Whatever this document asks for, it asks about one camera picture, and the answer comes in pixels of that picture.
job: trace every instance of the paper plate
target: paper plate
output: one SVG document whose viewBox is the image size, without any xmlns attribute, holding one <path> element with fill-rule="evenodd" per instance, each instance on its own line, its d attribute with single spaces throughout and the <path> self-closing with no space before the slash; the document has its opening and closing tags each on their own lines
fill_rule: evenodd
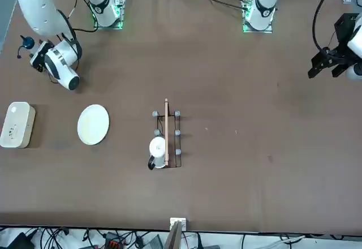
<svg viewBox="0 0 362 249">
<path fill-rule="evenodd" d="M 78 120 L 79 139 L 88 145 L 94 145 L 104 139 L 109 128 L 107 110 L 101 105 L 91 105 L 80 114 Z"/>
</svg>

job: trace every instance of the white cup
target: white cup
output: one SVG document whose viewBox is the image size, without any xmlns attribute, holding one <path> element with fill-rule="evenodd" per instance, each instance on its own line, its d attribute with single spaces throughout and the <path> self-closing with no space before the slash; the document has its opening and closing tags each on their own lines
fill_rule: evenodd
<svg viewBox="0 0 362 249">
<path fill-rule="evenodd" d="M 165 153 L 166 153 L 166 141 L 163 137 L 155 137 L 149 144 L 149 153 L 151 158 L 148 161 L 148 168 L 161 169 L 166 166 Z"/>
</svg>

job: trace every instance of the table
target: table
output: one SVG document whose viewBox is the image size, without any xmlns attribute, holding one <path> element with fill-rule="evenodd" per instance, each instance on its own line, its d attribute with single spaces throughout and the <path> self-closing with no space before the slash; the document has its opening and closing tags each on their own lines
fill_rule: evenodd
<svg viewBox="0 0 362 249">
<path fill-rule="evenodd" d="M 65 14 L 74 2 L 55 1 Z M 362 85 L 330 71 L 308 79 L 318 2 L 279 0 L 266 35 L 244 34 L 240 11 L 209 0 L 127 0 L 124 30 L 78 33 L 75 92 L 16 59 L 19 35 L 37 37 L 16 6 L 0 119 L 13 101 L 37 115 L 29 148 L 0 149 L 0 222 L 168 229 L 186 217 L 189 230 L 361 235 Z M 326 0 L 321 45 L 347 10 Z M 89 18 L 80 3 L 71 24 Z M 150 171 L 165 98 L 182 115 L 183 166 Z M 110 115 L 96 146 L 76 132 L 90 104 Z"/>
</svg>

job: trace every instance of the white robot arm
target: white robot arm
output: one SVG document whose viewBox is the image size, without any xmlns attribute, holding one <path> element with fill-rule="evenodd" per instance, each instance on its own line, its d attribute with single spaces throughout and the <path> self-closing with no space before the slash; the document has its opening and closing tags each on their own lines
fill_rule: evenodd
<svg viewBox="0 0 362 249">
<path fill-rule="evenodd" d="M 75 89 L 79 84 L 79 77 L 70 66 L 81 58 L 82 52 L 67 17 L 56 9 L 53 0 L 18 1 L 26 21 L 36 33 L 45 37 L 63 37 L 55 46 L 50 41 L 44 41 L 39 47 L 32 49 L 31 65 L 39 71 L 46 68 L 62 86 Z M 100 26 L 108 27 L 119 19 L 120 13 L 115 12 L 119 0 L 89 1 Z"/>
<path fill-rule="evenodd" d="M 273 20 L 277 0 L 252 0 L 252 7 L 245 20 L 258 31 L 265 30 Z"/>
</svg>

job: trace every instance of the floor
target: floor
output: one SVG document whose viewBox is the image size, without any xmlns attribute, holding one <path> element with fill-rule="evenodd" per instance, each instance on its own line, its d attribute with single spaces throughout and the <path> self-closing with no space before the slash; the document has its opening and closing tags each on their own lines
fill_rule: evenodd
<svg viewBox="0 0 362 249">
<path fill-rule="evenodd" d="M 15 237 L 20 233 L 24 232 L 26 233 L 29 230 L 27 229 L 21 229 L 21 228 L 14 228 L 14 229 L 6 229 L 2 232 L 0 232 L 0 246 L 6 247 L 8 246 Z M 101 233 L 107 233 L 106 230 L 100 230 Z M 123 233 L 126 233 L 128 231 L 118 231 L 119 235 L 122 235 Z M 41 238 L 42 229 L 39 230 L 33 237 L 32 242 L 35 245 L 35 248 L 40 248 L 40 238 Z M 85 233 L 85 230 L 78 230 L 78 229 L 71 229 L 69 235 L 65 236 L 64 234 L 60 235 L 59 238 L 57 238 L 57 241 L 60 243 L 60 245 L 63 247 L 63 249 L 78 249 L 78 248 L 91 248 L 89 241 L 82 241 L 83 235 Z M 142 235 L 145 232 L 138 231 L 138 235 Z M 144 236 L 144 244 L 147 244 L 151 239 L 153 239 L 156 235 L 160 235 L 161 242 L 165 244 L 167 239 L 167 232 L 151 232 Z M 92 245 L 100 245 L 102 246 L 104 244 L 104 239 L 102 236 L 99 235 L 98 232 L 95 230 L 91 230 L 89 232 L 89 237 L 92 242 Z M 195 233 L 188 233 L 185 232 L 185 237 L 187 239 L 187 244 L 185 242 L 185 239 L 183 238 L 181 241 L 180 249 L 191 249 L 194 247 L 197 247 L 197 236 Z M 241 234 L 211 234 L 211 233 L 200 233 L 202 245 L 204 247 L 206 246 L 215 246 L 219 245 L 220 249 L 241 249 L 242 247 L 242 239 L 243 235 Z M 43 237 L 43 248 L 45 245 L 45 242 L 49 238 L 49 235 L 45 232 Z M 275 247 L 265 247 L 268 246 L 274 242 L 280 241 L 279 237 L 271 237 L 271 236 L 255 236 L 255 235 L 246 235 L 244 239 L 244 249 L 257 249 L 260 247 L 264 247 L 263 249 L 272 249 L 272 248 L 279 248 L 279 249 L 289 249 L 290 247 L 285 244 L 279 244 Z M 293 249 L 357 249 L 361 248 L 361 242 L 359 241 L 336 241 L 333 239 L 312 239 L 312 238 L 304 238 L 300 242 L 295 243 L 292 245 Z"/>
</svg>

